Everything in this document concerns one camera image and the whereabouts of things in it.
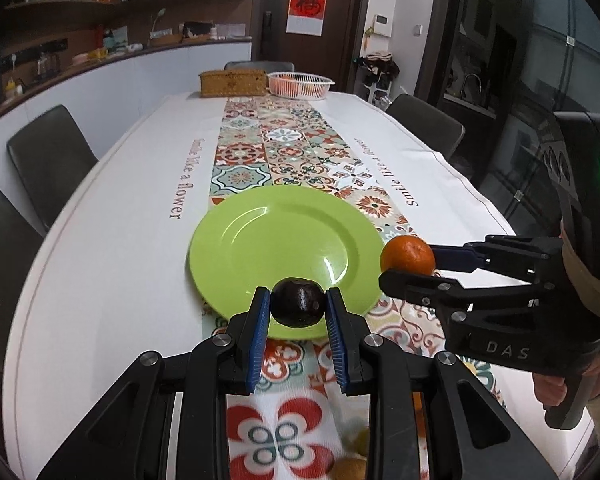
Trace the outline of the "person's right hand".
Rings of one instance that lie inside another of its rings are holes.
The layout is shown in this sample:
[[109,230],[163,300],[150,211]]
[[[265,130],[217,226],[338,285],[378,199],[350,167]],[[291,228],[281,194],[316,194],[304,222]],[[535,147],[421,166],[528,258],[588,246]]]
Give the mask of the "person's right hand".
[[[583,373],[584,377],[594,378],[594,387],[590,399],[600,396],[600,353]],[[532,375],[535,397],[546,406],[557,406],[565,400],[568,388],[562,377]]]

